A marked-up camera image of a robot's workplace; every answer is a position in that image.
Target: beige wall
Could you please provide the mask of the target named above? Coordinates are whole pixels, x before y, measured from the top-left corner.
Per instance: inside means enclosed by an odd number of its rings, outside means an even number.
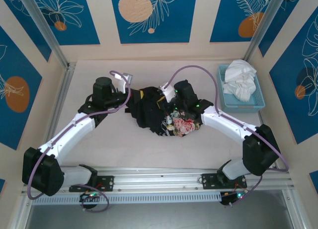
[[[53,55],[48,63],[45,61],[3,0],[0,0],[0,13],[0,26],[42,76],[17,151],[0,144],[0,178],[5,179],[5,187],[0,195],[0,228],[6,228],[23,186],[23,154],[29,147],[37,148],[45,140],[64,70]]]
[[[290,164],[290,174],[301,196],[313,228],[318,228],[318,195],[311,183],[309,173],[318,170],[318,135],[296,144],[284,110],[271,81],[269,71],[275,65],[298,31],[313,13],[318,0],[299,0],[294,11],[262,58],[257,50],[250,63],[258,70],[257,75],[265,98],[266,107],[262,116],[275,135],[278,145]]]
[[[196,0],[189,43],[120,44],[111,0],[87,0],[100,45],[62,46],[68,60],[186,60],[242,58],[249,42],[210,43],[221,0]]]

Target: crumpled clothing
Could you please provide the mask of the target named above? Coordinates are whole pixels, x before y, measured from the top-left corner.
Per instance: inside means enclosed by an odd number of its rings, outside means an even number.
[[[242,101],[248,102],[255,92],[254,83],[256,70],[244,60],[234,60],[225,71],[223,91]]]

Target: blue plastic basket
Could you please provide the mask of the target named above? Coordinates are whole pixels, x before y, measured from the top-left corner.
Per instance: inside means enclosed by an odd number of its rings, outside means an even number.
[[[223,92],[225,71],[228,66],[229,65],[220,65],[218,72],[218,86],[222,110],[224,112],[255,113],[264,108],[265,102],[256,75],[254,78],[256,91],[252,94],[248,102],[239,101],[233,94],[226,94]]]

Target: white towel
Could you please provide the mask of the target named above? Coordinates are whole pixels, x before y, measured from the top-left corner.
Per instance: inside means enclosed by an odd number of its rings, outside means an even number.
[[[223,91],[234,94],[238,100],[248,102],[255,92],[256,70],[244,60],[234,60],[225,71]]]

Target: white table surface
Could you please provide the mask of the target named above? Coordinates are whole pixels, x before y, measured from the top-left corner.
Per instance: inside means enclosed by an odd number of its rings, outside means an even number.
[[[95,79],[108,76],[110,70],[133,75],[131,87],[159,86],[185,65],[200,65],[216,76],[220,61],[78,61],[60,115],[57,132],[66,126],[92,93]],[[209,76],[199,69],[180,72],[172,84],[187,79],[198,98],[214,102],[215,89]],[[260,125],[257,113],[231,114]],[[186,137],[160,137],[139,128],[136,119],[124,108],[108,115],[65,158],[64,166],[84,163],[89,166],[151,168],[219,168],[229,159],[242,156],[242,146],[216,129],[202,126]]]

